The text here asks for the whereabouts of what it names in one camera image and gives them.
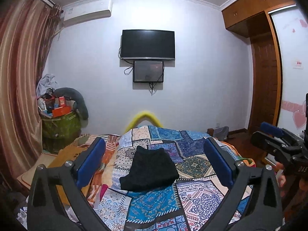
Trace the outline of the right hand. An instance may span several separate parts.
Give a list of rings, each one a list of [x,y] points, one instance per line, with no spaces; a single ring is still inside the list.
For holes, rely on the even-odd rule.
[[[280,162],[276,163],[276,168],[278,169],[278,177],[277,182],[280,189],[280,196],[283,198],[285,196],[285,184],[287,182],[286,177],[284,175],[284,166]]]

